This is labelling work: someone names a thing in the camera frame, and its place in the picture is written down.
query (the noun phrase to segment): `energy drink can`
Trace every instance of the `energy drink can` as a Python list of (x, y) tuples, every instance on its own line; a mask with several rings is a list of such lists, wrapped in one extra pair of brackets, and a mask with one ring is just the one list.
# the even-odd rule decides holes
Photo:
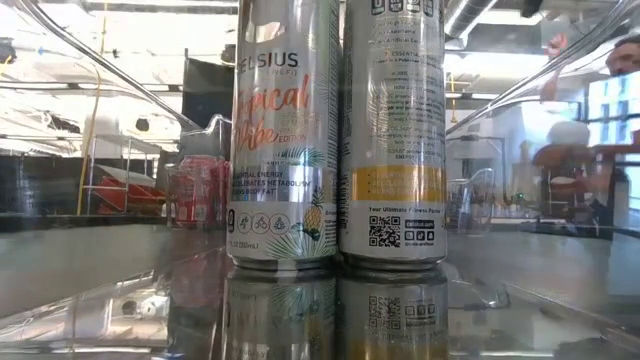
[(442, 0), (349, 0), (340, 250), (373, 269), (446, 256)]
[(243, 0), (228, 253), (258, 269), (335, 254), (338, 0)]

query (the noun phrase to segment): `celsius logo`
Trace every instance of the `celsius logo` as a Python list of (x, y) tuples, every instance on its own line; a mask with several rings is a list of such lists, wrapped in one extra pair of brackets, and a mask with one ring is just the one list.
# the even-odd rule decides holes
[(257, 56), (248, 56), (238, 64), (238, 71), (244, 74), (247, 70), (264, 67), (298, 67), (298, 54), (288, 52), (268, 52)]

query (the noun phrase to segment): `black panel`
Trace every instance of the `black panel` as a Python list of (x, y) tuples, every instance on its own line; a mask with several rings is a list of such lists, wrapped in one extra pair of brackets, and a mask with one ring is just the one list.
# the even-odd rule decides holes
[(540, 25), (478, 24), (469, 34), (466, 51), (544, 54)]
[(182, 113), (203, 129), (215, 114), (231, 119), (233, 82), (232, 67), (188, 59)]

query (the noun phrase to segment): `pineapple illustration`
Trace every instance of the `pineapple illustration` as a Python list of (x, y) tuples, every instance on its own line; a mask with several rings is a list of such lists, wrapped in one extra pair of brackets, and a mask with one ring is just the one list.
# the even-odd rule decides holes
[(294, 225), (292, 228), (309, 235), (313, 241), (320, 240), (320, 230), (322, 226), (322, 203), (324, 202), (324, 191), (321, 187), (316, 187), (311, 199), (311, 207), (304, 213), (304, 222)]

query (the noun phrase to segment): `icon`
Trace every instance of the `icon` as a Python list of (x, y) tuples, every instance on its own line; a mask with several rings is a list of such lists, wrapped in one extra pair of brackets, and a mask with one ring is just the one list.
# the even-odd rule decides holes
[(408, 0), (407, 10), (414, 13), (420, 12), (420, 0)]
[(401, 12), (404, 7), (404, 0), (389, 0), (389, 10), (392, 12)]
[(385, 0), (371, 0), (371, 15), (380, 15), (384, 12)]
[(264, 234), (269, 230), (269, 218), (265, 214), (255, 214), (251, 229), (256, 234)]
[(275, 214), (271, 219), (269, 219), (269, 227), (271, 228), (272, 233), (282, 235), (289, 231), (291, 222), (284, 214)]
[(229, 210), (229, 216), (227, 216), (227, 231), (229, 231), (229, 233), (233, 233), (236, 229), (236, 212), (235, 210), (231, 209)]
[(427, 15), (428, 17), (433, 17), (433, 0), (424, 0), (425, 4), (422, 7), (422, 10), (424, 10), (424, 14)]
[(238, 231), (243, 234), (251, 231), (251, 216), (247, 213), (242, 213), (238, 217)]

